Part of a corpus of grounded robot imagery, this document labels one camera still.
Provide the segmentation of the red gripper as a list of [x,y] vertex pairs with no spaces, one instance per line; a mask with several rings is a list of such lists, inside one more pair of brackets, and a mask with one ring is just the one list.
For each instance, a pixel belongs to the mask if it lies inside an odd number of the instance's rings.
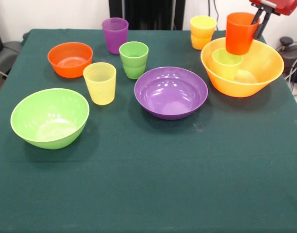
[[[249,0],[252,4],[258,6],[268,6],[273,9],[273,12],[277,15],[290,15],[297,7],[297,0]],[[251,25],[256,24],[261,15],[261,9],[259,9],[253,20]],[[259,39],[270,19],[270,12],[266,12],[262,23],[260,23],[257,27],[257,30],[254,33],[254,39]]]

